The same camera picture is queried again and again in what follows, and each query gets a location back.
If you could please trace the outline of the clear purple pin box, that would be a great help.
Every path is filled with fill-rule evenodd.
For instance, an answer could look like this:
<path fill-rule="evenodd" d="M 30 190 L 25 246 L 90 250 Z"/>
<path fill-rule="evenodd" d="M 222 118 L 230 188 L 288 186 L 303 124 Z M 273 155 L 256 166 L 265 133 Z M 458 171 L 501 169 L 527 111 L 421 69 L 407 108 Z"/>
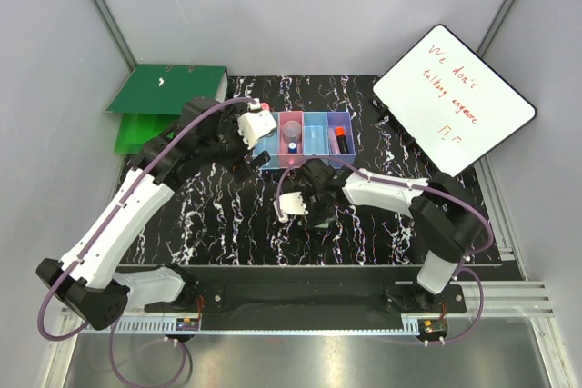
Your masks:
<path fill-rule="evenodd" d="M 303 128 L 297 120 L 290 120 L 283 123 L 281 132 L 286 143 L 298 143 L 301 140 Z"/>

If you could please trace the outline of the four-compartment pastel drawer organizer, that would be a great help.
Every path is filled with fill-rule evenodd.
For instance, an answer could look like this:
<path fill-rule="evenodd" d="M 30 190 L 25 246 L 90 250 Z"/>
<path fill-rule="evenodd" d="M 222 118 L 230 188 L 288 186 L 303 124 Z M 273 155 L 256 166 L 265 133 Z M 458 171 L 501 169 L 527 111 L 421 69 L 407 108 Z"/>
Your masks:
<path fill-rule="evenodd" d="M 340 168 L 342 163 L 352 164 L 356 159 L 356 147 L 354 132 L 351 124 L 351 114 L 348 111 L 331 112 L 303 112 L 288 111 L 273 113 L 276 120 L 277 130 L 262 138 L 253 151 L 253 157 L 259 152 L 266 151 L 270 159 L 267 164 L 261 166 L 262 170 L 275 171 L 285 169 L 299 157 L 302 156 L 333 156 L 340 160 L 340 163 L 333 161 L 334 168 Z M 283 123 L 290 120 L 297 120 L 301 123 L 303 133 L 301 140 L 297 144 L 297 153 L 289 154 L 287 145 L 283 139 L 281 127 Z M 348 142 L 348 154 L 330 154 L 329 139 L 330 134 L 336 135 L 336 128 L 343 126 L 346 131 Z"/>

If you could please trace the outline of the pink purple eraser stick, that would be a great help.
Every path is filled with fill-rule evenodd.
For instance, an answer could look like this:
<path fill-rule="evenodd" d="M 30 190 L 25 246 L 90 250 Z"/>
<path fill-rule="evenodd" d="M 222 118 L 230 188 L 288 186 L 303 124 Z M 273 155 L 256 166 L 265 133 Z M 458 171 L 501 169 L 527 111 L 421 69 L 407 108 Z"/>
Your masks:
<path fill-rule="evenodd" d="M 334 134 L 330 134 L 328 136 L 328 139 L 329 139 L 330 154 L 339 154 L 340 150 L 339 150 L 339 145 L 338 145 L 336 136 Z"/>

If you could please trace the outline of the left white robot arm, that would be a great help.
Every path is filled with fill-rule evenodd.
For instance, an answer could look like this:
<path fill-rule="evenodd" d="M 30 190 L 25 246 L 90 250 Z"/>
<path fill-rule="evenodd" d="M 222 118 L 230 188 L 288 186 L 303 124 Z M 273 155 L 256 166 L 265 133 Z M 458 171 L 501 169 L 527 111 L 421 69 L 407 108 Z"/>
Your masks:
<path fill-rule="evenodd" d="M 135 155 L 125 180 L 87 233 L 60 259 L 45 258 L 36 274 L 47 286 L 37 329 L 49 341 L 64 340 L 45 328 L 45 313 L 56 298 L 96 330 L 127 311 L 190 313 L 202 306 L 197 279 L 175 264 L 121 274 L 117 267 L 150 219 L 186 180 L 207 164 L 221 164 L 244 178 L 268 161 L 247 157 L 276 131 L 266 105 L 242 97 L 224 102 L 194 98 L 181 115 Z"/>

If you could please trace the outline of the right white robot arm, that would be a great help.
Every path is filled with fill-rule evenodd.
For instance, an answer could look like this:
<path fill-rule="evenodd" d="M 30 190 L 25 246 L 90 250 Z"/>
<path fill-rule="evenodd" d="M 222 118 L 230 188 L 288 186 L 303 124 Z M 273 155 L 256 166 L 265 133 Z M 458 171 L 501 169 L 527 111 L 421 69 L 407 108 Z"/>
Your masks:
<path fill-rule="evenodd" d="M 389 291 L 386 299 L 401 312 L 433 312 L 446 300 L 445 288 L 483 232 L 487 219 L 469 202 L 464 189 L 450 175 L 404 179 L 357 169 L 335 168 L 311 159 L 298 170 L 306 222 L 312 226 L 331 220 L 341 206 L 366 206 L 402 214 L 413 221 L 416 236 L 427 253 L 416 279 L 403 291 Z"/>

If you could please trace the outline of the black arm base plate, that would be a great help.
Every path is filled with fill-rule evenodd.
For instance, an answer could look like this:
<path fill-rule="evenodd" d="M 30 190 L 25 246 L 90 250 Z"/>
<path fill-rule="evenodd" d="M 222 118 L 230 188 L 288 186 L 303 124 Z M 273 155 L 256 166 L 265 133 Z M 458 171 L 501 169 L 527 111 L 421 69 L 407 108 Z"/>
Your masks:
<path fill-rule="evenodd" d="M 383 333 L 401 330 L 403 316 L 466 315 L 469 293 L 449 283 L 432 295 L 416 266 L 187 267 L 177 303 L 156 299 L 149 312 L 185 316 L 202 311 L 210 332 Z"/>

